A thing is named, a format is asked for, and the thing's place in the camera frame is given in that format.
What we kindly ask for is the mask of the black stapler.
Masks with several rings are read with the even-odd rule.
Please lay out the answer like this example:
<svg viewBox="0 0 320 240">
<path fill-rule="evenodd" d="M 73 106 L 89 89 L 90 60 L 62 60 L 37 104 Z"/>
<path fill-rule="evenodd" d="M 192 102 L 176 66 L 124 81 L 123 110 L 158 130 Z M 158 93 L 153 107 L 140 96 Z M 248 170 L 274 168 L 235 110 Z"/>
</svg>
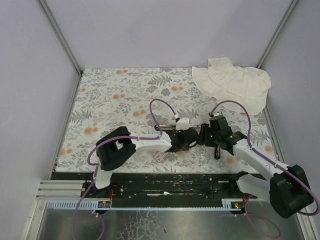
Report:
<svg viewBox="0 0 320 240">
<path fill-rule="evenodd" d="M 214 148 L 214 159 L 219 160 L 221 158 L 221 146 L 218 145 Z"/>
</svg>

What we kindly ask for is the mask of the silver stapler magazine rail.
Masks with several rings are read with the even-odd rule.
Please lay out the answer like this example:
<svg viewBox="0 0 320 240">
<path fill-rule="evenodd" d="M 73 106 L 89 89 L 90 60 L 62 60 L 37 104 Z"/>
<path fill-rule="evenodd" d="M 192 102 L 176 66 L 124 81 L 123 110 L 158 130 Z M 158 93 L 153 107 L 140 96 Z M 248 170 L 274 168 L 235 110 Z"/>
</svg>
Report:
<svg viewBox="0 0 320 240">
<path fill-rule="evenodd" d="M 201 124 L 189 124 L 188 127 L 189 128 L 195 128 L 197 131 L 199 131 L 201 129 Z M 163 125 L 160 125 L 160 128 L 164 131 L 164 130 L 173 130 L 176 128 L 176 125 L 175 124 L 163 124 Z M 154 125 L 154 129 L 156 131 L 159 131 L 159 127 L 155 124 Z"/>
</svg>

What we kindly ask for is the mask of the red white staple box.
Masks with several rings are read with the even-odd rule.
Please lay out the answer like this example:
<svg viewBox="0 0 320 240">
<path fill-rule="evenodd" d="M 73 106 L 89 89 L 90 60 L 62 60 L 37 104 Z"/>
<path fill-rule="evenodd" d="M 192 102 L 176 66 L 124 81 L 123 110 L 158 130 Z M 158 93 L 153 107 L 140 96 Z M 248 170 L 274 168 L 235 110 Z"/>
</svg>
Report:
<svg viewBox="0 0 320 240">
<path fill-rule="evenodd" d="M 161 162 L 166 156 L 168 155 L 167 152 L 157 152 L 153 158 L 158 161 Z"/>
</svg>

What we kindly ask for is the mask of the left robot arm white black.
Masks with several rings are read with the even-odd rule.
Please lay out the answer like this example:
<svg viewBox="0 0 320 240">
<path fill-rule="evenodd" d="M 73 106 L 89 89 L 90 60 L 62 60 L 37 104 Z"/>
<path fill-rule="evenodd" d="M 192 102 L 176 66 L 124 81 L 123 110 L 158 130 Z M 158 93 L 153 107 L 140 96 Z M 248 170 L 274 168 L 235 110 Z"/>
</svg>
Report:
<svg viewBox="0 0 320 240">
<path fill-rule="evenodd" d="M 99 159 L 97 170 L 93 174 L 94 185 L 98 190 L 108 187 L 113 171 L 135 153 L 188 151 L 198 138 L 199 134 L 193 127 L 185 130 L 165 130 L 160 134 L 137 134 L 130 133 L 125 126 L 120 126 L 100 139 L 89 154 L 91 156 L 96 153 Z"/>
</svg>

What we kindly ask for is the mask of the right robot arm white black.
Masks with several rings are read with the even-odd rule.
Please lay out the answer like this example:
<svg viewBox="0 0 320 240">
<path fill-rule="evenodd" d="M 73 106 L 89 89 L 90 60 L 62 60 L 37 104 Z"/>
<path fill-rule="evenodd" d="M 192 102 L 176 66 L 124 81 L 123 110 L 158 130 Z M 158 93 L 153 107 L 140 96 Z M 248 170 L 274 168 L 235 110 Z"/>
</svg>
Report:
<svg viewBox="0 0 320 240">
<path fill-rule="evenodd" d="M 240 131 L 233 132 L 222 115 L 201 125 L 198 144 L 221 148 L 261 174 L 263 179 L 242 171 L 236 175 L 235 181 L 241 192 L 268 201 L 282 218 L 287 219 L 312 203 L 319 203 L 300 166 L 288 166 L 266 157 L 251 144 L 248 136 Z"/>
</svg>

